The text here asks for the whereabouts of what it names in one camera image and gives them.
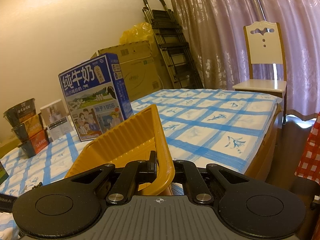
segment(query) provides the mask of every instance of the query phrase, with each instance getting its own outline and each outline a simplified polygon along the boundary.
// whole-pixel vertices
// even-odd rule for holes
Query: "blue milk box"
[[[116,54],[70,68],[59,80],[80,141],[92,140],[133,115]]]

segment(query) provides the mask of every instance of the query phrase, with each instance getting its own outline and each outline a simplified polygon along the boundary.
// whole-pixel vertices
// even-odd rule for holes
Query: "red checkered cloth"
[[[320,113],[307,139],[304,152],[294,173],[296,176],[311,179],[320,184]],[[320,240],[320,218],[312,240]]]

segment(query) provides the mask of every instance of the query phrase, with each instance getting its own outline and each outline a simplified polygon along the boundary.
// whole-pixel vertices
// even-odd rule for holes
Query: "metal screw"
[[[196,196],[196,199],[199,201],[202,201],[202,202],[206,202],[206,201],[211,200],[212,197],[209,194],[201,193]]]
[[[122,194],[114,193],[108,196],[108,199],[111,201],[120,201],[123,200],[124,196]]]

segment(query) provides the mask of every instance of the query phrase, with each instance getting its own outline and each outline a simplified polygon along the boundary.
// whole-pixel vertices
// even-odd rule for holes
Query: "blue checkered tablecloth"
[[[156,104],[174,160],[193,161],[198,167],[217,163],[244,173],[257,153],[276,109],[276,97],[222,90],[160,90],[132,102],[134,113]],[[19,196],[34,185],[62,179],[88,142],[75,131],[52,142],[27,159],[14,149],[0,161],[9,178],[3,194]],[[172,187],[181,194],[179,187]],[[0,239],[16,240],[12,214],[0,214]]]

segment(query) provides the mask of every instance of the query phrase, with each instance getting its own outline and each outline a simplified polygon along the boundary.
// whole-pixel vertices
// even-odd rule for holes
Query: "white wooden chair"
[[[287,73],[284,46],[279,23],[254,22],[244,26],[250,79],[233,86],[236,91],[251,91],[280,97],[284,101],[283,124],[286,121]],[[253,79],[252,64],[282,64],[284,81]]]

